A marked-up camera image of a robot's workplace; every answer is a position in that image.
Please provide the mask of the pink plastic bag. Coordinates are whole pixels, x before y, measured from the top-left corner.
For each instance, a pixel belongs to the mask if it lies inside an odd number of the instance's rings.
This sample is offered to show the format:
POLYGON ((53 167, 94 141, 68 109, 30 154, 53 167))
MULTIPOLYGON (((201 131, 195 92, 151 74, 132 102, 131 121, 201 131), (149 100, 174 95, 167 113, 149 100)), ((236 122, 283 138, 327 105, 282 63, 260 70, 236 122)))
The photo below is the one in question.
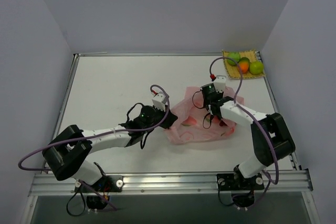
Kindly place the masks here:
POLYGON ((178 119, 165 130, 172 144, 187 144, 218 141, 228 138, 235 132, 236 123, 218 117, 210 119, 206 109, 202 109, 203 96, 199 87, 187 87, 182 101, 171 108, 178 119), (224 121, 227 126, 220 126, 224 121))

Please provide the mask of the orange green fake mango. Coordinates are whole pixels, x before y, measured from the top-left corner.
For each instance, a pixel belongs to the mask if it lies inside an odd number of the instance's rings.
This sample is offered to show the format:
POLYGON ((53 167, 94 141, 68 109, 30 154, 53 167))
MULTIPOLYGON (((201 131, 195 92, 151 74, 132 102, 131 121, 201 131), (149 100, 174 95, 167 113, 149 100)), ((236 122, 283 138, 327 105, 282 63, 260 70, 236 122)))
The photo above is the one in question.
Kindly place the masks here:
POLYGON ((247 57, 242 57, 238 62, 238 66, 242 73, 247 73, 249 71, 250 60, 247 57))

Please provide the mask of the green fake pear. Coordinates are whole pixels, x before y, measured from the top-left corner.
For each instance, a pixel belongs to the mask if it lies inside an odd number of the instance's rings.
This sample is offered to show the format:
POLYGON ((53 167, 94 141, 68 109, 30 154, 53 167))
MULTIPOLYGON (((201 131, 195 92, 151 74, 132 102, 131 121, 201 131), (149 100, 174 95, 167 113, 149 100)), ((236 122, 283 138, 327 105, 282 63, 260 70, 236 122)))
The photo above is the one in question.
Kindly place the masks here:
POLYGON ((264 65, 260 61, 252 62, 249 65, 249 72, 253 75, 259 75, 264 73, 264 65))

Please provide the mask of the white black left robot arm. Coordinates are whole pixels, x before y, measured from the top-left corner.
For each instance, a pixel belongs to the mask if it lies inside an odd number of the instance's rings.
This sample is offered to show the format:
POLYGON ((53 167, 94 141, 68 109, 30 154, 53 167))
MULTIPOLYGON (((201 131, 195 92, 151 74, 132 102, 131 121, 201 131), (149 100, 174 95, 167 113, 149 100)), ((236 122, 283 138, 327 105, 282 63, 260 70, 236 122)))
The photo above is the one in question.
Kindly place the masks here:
POLYGON ((51 144, 75 138, 93 136, 89 140, 62 143, 42 151, 43 157, 58 181, 68 178, 81 180, 94 192, 105 188, 106 179, 101 167, 86 160, 91 153, 115 147, 129 147, 141 143, 158 125, 169 129, 178 117, 170 109, 161 111, 154 106, 142 105, 140 114, 133 120, 119 124, 115 129, 87 131, 77 125, 63 130, 51 144))

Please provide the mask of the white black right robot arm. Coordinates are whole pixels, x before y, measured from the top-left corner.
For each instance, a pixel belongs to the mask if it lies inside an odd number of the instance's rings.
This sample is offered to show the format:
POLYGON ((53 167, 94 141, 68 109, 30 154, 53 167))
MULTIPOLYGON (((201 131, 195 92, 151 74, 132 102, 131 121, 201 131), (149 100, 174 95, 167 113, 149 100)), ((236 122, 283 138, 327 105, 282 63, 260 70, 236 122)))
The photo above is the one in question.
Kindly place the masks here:
POLYGON ((281 114, 266 114, 250 109, 232 97, 224 96, 213 84, 201 87, 203 108, 210 119, 230 120, 251 130, 254 154, 237 166, 233 175, 236 187, 244 189, 252 182, 252 177, 274 165, 279 173, 278 161, 296 150, 288 127, 281 114))

